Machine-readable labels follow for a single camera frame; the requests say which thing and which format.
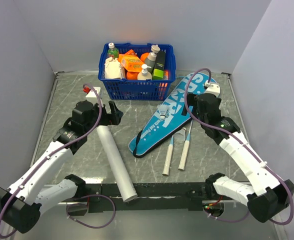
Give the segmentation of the white shuttlecock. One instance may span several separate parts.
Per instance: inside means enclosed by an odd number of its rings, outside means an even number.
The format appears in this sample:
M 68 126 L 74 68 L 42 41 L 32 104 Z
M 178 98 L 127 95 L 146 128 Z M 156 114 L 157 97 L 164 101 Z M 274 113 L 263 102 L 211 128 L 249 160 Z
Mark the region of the white shuttlecock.
M 167 112 L 168 112 L 169 106 L 165 104 L 159 104 L 157 106 L 157 110 L 159 112 L 159 119 L 160 120 L 165 120 L 167 117 Z
M 181 144 L 186 140 L 186 128 L 182 127 L 180 130 L 178 130 L 175 134 L 174 134 L 174 140 L 175 142 Z

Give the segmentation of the white shuttlecock tube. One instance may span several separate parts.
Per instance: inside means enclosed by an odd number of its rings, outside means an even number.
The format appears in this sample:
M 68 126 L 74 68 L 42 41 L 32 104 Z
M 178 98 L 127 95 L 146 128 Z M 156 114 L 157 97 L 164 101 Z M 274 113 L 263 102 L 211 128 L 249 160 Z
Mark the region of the white shuttlecock tube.
M 133 182 L 126 169 L 124 161 L 118 150 L 116 142 L 108 126 L 100 125 L 96 128 L 102 147 L 115 178 L 118 190 L 124 203 L 130 202 L 138 197 Z

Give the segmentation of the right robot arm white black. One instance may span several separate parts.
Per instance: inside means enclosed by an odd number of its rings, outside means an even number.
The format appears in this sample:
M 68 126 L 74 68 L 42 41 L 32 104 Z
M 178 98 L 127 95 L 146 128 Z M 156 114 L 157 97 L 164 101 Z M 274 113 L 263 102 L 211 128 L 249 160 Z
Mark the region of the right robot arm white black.
M 250 182 L 247 185 L 217 173 L 208 179 L 214 191 L 247 206 L 261 223 L 290 207 L 289 218 L 283 222 L 289 224 L 294 216 L 293 182 L 275 174 L 253 150 L 235 121 L 221 114 L 220 98 L 212 93 L 190 93 L 187 102 L 207 136 L 234 160 Z

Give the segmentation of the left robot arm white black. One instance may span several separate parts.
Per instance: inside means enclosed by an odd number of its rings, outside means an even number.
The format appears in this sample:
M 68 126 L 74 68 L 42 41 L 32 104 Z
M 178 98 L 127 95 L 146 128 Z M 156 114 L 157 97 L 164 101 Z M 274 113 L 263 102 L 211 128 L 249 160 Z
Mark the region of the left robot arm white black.
M 14 232 L 24 234 L 36 225 L 43 213 L 59 202 L 87 198 L 86 182 L 74 174 L 47 190 L 43 187 L 66 161 L 73 158 L 96 127 L 120 124 L 123 112 L 114 101 L 110 100 L 108 104 L 110 112 L 102 103 L 78 102 L 71 117 L 34 165 L 10 187 L 0 187 L 0 226 L 5 222 Z M 11 233 L 2 235 L 0 231 L 0 239 L 11 236 Z

